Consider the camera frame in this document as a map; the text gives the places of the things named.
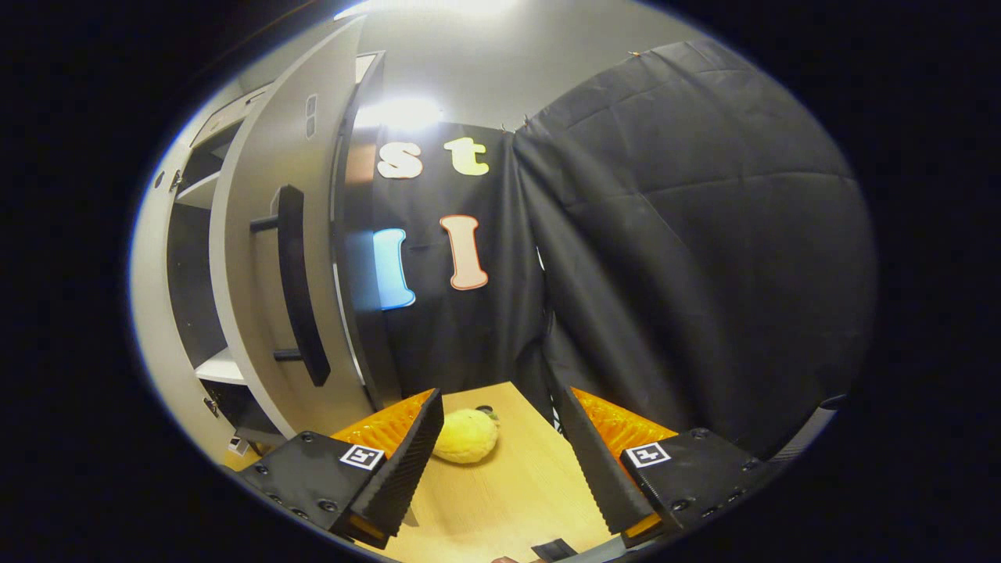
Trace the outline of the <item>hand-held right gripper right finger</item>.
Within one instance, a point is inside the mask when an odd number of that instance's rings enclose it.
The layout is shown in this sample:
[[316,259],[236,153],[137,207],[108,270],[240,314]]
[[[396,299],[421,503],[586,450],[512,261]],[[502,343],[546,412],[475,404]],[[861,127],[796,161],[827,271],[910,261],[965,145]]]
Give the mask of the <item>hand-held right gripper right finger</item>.
[[626,547],[705,526],[778,471],[707,429],[669,430],[569,385],[557,388],[557,412],[608,531]]

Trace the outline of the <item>large ceiling light panel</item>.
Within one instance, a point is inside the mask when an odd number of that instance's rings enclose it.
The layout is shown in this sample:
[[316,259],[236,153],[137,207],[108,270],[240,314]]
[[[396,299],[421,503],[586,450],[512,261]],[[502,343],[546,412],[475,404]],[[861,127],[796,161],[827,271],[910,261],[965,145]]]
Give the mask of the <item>large ceiling light panel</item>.
[[451,12],[493,15],[518,6],[522,0],[364,0],[341,10],[335,20],[382,12]]

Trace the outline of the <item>grey cabinet with shelves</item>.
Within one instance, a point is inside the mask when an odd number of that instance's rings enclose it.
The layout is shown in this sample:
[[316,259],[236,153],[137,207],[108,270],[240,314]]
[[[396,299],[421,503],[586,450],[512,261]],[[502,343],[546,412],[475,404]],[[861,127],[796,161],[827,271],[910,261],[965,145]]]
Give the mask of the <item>grey cabinet with shelves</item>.
[[[386,349],[380,328],[379,294],[373,259],[373,131],[357,127],[360,105],[380,86],[382,53],[355,59],[355,92],[337,133],[335,178],[330,188],[332,259],[348,342],[373,412],[400,398],[393,372],[375,353]],[[210,277],[210,218],[216,182],[230,143],[253,104],[274,81],[230,99],[185,143],[190,151],[172,179],[174,195],[167,236],[167,277],[173,314],[187,356],[203,385],[214,416],[232,425],[228,451],[279,445],[285,436],[268,420],[228,352]]]

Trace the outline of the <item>yellow plush toy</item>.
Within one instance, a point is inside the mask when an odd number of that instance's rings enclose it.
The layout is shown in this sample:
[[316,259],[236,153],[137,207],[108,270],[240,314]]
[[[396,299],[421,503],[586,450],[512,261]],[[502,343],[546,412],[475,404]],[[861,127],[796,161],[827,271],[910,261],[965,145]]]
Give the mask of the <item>yellow plush toy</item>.
[[478,409],[446,414],[432,455],[454,464],[482,462],[496,448],[498,417]]

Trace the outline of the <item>black backdrop cloth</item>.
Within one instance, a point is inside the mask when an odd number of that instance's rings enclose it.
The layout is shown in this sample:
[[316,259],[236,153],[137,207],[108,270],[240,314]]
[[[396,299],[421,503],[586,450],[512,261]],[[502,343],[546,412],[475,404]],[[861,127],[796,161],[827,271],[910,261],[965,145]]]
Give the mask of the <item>black backdrop cloth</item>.
[[516,131],[379,128],[400,395],[553,381],[772,457],[858,377],[877,258],[861,185],[785,87],[711,38],[591,76]]

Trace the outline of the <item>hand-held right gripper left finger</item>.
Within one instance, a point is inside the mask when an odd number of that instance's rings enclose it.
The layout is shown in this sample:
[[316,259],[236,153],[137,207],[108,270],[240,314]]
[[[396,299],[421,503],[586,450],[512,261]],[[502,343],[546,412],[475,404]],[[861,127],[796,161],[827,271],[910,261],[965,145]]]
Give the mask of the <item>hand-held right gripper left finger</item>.
[[383,549],[410,510],[443,419],[440,390],[427,389],[331,436],[303,431],[235,481],[315,529]]

